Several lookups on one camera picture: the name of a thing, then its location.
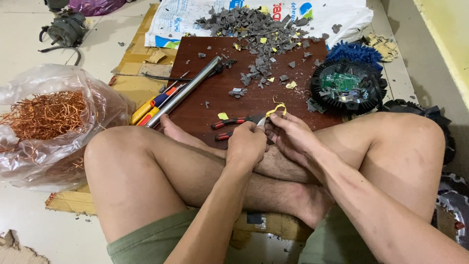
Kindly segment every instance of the clear plastic bag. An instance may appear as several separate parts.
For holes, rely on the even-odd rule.
[[[70,0],[68,6],[84,16],[102,16],[116,11],[126,0]]]
[[[74,91],[83,94],[85,129],[50,140],[23,140],[9,125],[0,125],[0,180],[14,186],[58,192],[86,181],[86,144],[104,128],[128,125],[135,103],[77,66],[43,64],[0,86],[0,105],[9,106],[32,94]]]

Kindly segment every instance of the man's hand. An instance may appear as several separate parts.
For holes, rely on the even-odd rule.
[[[265,124],[265,133],[279,150],[289,159],[297,162],[310,170],[322,182],[323,172],[314,160],[311,160],[311,152],[314,149],[325,148],[319,139],[313,134],[308,125],[301,119],[287,113],[279,116],[270,115],[273,124]]]
[[[236,127],[228,140],[227,165],[244,166],[252,170],[268,150],[264,126],[245,122]]]

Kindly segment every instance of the yellow wall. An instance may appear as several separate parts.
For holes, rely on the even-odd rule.
[[[469,0],[414,1],[469,108]]]

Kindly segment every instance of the man's left hand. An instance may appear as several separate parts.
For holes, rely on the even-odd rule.
[[[268,151],[263,125],[248,121],[236,127],[228,140],[227,165],[237,164],[252,170]]]

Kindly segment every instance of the purple bag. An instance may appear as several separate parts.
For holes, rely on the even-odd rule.
[[[102,16],[116,11],[126,0],[70,0],[68,5],[84,16]]]

